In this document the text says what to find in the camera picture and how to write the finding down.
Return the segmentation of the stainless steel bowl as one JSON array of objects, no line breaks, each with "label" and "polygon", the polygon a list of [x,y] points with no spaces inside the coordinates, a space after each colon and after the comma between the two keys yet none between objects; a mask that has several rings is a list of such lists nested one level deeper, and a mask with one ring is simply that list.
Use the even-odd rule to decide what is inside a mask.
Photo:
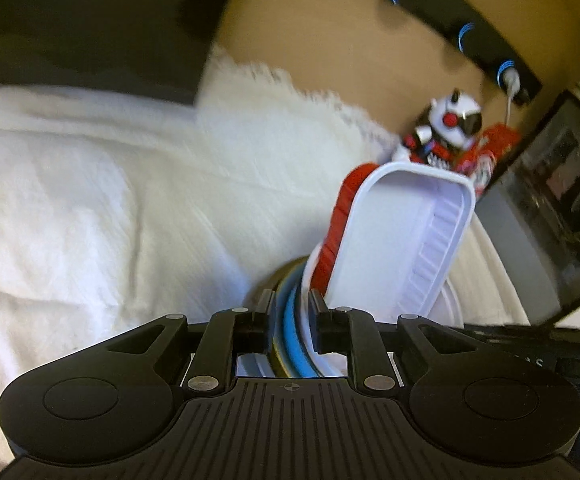
[{"label": "stainless steel bowl", "polygon": [[247,295],[245,299],[244,307],[253,307],[255,312],[259,310],[266,310],[268,315],[268,336],[269,345],[265,353],[247,353],[244,356],[239,356],[238,358],[238,374],[240,376],[261,376],[261,377],[274,377],[278,378],[273,374],[269,362],[269,353],[271,350],[271,343],[273,342],[273,308],[276,305],[275,291],[273,288],[278,281],[278,272],[287,263],[284,263],[278,270],[273,271],[272,274],[266,276],[262,281],[260,281]]}]

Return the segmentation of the blue ceramic bowl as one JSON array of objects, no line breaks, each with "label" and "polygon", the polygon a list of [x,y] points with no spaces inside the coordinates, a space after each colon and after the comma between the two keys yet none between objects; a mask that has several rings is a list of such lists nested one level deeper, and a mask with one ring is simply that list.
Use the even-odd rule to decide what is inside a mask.
[{"label": "blue ceramic bowl", "polygon": [[319,372],[317,365],[314,363],[314,360],[309,355],[301,331],[299,330],[299,321],[301,320],[301,315],[299,314],[299,307],[301,306],[299,293],[301,292],[303,273],[299,278],[296,288],[293,292],[290,292],[288,304],[285,308],[284,341],[287,345],[289,357],[292,359],[293,364],[299,371],[299,378],[316,378],[320,377],[321,373]]}]

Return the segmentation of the white paper bowl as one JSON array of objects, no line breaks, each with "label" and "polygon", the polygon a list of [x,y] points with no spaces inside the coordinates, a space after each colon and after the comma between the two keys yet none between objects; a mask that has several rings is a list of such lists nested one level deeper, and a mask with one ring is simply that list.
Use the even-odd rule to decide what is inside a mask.
[{"label": "white paper bowl", "polygon": [[[299,314],[301,315],[299,330],[306,344],[307,351],[317,365],[321,376],[346,376],[347,362],[343,354],[319,354],[314,350],[314,345],[311,342],[311,326],[309,326],[308,318],[308,286],[311,284],[311,277],[314,274],[320,249],[321,245],[318,244],[308,256],[303,273],[301,292],[299,293],[299,299],[301,300],[301,306],[299,307]],[[427,312],[427,317],[436,323],[450,327],[464,326],[460,304],[450,281],[446,281],[443,284],[438,298],[434,301],[430,311]]]}]

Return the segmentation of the red white rectangular tray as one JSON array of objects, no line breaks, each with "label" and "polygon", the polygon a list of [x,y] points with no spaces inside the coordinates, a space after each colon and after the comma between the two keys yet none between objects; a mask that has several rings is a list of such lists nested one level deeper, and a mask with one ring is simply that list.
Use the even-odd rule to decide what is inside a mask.
[{"label": "red white rectangular tray", "polygon": [[330,308],[379,322],[428,315],[476,204],[470,180],[416,162],[363,164],[343,180],[308,281]]}]

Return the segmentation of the white yellow-rimmed bowl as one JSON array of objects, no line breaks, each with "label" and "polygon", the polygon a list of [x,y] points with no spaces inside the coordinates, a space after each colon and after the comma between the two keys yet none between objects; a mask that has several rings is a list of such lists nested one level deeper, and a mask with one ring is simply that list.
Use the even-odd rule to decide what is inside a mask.
[{"label": "white yellow-rimmed bowl", "polygon": [[273,308],[273,342],[269,353],[269,362],[273,374],[278,378],[299,378],[299,371],[289,357],[284,341],[284,313],[290,292],[296,288],[302,276],[305,258],[299,258],[286,264],[278,272],[275,291],[276,305]]}]

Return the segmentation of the white textured cloth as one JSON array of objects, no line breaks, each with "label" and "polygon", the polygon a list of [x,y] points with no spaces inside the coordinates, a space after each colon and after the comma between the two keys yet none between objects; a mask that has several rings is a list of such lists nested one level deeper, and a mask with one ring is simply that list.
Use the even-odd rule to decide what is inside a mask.
[{"label": "white textured cloth", "polygon": [[[153,318],[239,306],[313,250],[346,175],[397,142],[221,50],[193,106],[0,86],[0,394]],[[0,470],[11,458],[0,430]]]}]

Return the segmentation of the microwave oven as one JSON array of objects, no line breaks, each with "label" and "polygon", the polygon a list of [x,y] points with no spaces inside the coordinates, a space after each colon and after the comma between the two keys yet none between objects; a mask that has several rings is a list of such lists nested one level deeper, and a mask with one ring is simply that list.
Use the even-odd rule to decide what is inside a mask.
[{"label": "microwave oven", "polygon": [[572,92],[496,170],[476,215],[531,323],[580,307],[580,100]]}]

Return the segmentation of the red white robot toy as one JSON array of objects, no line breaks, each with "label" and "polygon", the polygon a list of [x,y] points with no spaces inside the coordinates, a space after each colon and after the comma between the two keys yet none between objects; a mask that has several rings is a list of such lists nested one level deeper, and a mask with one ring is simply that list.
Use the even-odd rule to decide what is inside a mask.
[{"label": "red white robot toy", "polygon": [[432,99],[411,133],[401,138],[391,160],[464,174],[460,164],[481,131],[482,120],[481,105],[462,90]]}]

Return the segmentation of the red cereal bag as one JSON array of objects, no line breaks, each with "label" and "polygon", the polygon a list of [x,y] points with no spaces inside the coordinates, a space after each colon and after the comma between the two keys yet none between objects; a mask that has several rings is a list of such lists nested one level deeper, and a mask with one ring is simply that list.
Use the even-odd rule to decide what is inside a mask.
[{"label": "red cereal bag", "polygon": [[517,130],[499,122],[479,133],[471,148],[457,159],[455,170],[471,180],[476,197],[482,196],[497,164],[520,140]]}]

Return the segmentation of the black power strip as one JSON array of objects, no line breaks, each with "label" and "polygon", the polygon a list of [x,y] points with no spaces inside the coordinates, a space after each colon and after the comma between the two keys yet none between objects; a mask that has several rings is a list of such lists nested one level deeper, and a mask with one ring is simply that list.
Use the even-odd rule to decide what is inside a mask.
[{"label": "black power strip", "polygon": [[509,42],[466,0],[389,0],[419,18],[478,66],[486,77],[504,88],[509,68],[520,77],[514,96],[519,106],[530,104],[543,85]]}]

